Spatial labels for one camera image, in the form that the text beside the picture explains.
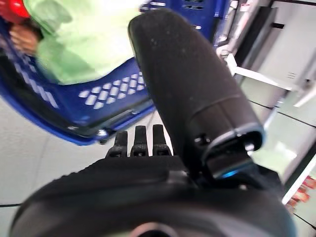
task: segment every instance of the red object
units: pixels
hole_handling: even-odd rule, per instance
[[[10,0],[11,10],[18,16],[29,18],[30,15],[23,4],[23,0]]]
[[[20,24],[25,20],[25,17],[17,14],[11,9],[11,5],[13,4],[13,2],[15,2],[15,0],[0,0],[0,16],[3,17],[6,21]]]
[[[310,189],[316,189],[316,180],[313,179],[311,176],[307,176],[303,184]]]
[[[296,193],[294,194],[294,196],[292,197],[293,199],[298,199],[302,202],[308,202],[308,200],[310,199],[310,196],[306,193],[307,189],[304,187],[300,187]]]

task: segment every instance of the blue shopping basket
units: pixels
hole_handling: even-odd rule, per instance
[[[208,39],[225,18],[229,0],[157,0],[141,11],[169,7]],[[35,59],[15,50],[8,24],[0,18],[0,94],[42,129],[77,145],[105,141],[155,110],[134,58],[92,82],[57,85],[37,69]]]

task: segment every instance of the white floor tile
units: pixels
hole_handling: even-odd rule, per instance
[[[0,99],[0,204],[22,202],[31,191],[50,136]]]
[[[280,108],[280,112],[310,125],[316,126],[316,97],[299,108],[294,107],[298,100],[298,93],[290,93]]]
[[[293,216],[296,225],[297,237],[315,237],[316,231],[296,216]]]
[[[11,222],[15,215],[17,207],[0,208],[0,236],[8,237]]]
[[[265,145],[253,154],[262,166],[286,180],[316,139],[316,129],[277,114],[267,130]]]
[[[134,142],[135,126],[148,125],[152,115],[148,115],[128,131],[129,151]],[[72,172],[78,172],[99,159],[105,157],[108,149],[114,144],[114,138],[106,145],[95,144],[87,147],[80,147],[69,142],[65,142],[56,137],[50,137],[43,157],[40,161],[38,174],[33,190],[36,190],[54,179]]]
[[[241,88],[247,98],[267,107],[274,107],[285,90],[254,79],[245,78]]]

